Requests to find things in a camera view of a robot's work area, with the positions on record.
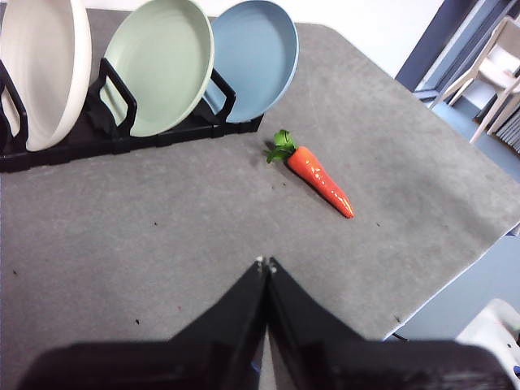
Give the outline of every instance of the carrot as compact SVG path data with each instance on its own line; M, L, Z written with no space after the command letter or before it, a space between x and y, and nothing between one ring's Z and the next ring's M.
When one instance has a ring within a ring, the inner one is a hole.
M267 162L287 160L289 167L309 183L346 218L353 218L354 211L343 190L323 169L322 164L305 146L297 146L286 130L275 134L275 148L268 151Z

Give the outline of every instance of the dish rack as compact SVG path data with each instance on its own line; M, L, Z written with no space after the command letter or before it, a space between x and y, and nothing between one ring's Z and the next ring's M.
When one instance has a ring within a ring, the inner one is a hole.
M125 119L118 125L100 92L110 79L128 106ZM57 165L72 160L103 154L122 154L131 150L162 147L178 142L218 138L227 134L256 132L263 115L244 123L228 123L236 93L214 69L211 79L226 97L222 110L214 114L202 99L193 112L175 127L155 136L130 136L137 113L137 101L106 58L102 58L99 77L90 85L76 124L57 145L36 152L27 151L28 116L14 83L0 60L0 93L6 90L19 115L19 132L11 135L11 127L0 102L0 172L26 171L32 167Z

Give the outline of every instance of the light blue plate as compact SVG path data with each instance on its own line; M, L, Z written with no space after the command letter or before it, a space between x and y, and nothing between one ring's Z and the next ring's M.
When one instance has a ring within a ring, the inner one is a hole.
M280 6L263 0L242 2L211 24L214 68L236 92L230 123L258 117L285 93L298 62L296 26ZM216 114L225 97L213 81L204 99Z

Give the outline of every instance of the floor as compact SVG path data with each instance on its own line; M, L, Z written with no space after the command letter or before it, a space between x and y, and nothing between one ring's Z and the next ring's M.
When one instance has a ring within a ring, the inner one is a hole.
M468 140L477 124L475 112L461 102L434 107L440 118ZM496 138L482 135L475 146L520 182L520 157ZM468 271L433 297L396 334L408 340L453 339L493 298L501 298L520 312L520 237L504 236Z

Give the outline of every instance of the light green plate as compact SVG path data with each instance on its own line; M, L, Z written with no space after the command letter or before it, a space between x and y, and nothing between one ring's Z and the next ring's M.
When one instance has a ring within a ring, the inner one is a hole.
M159 134L185 119L202 98L213 69L210 21L189 0L152 0L112 37L105 57L137 100L130 134ZM107 80L102 100L120 124L127 106Z

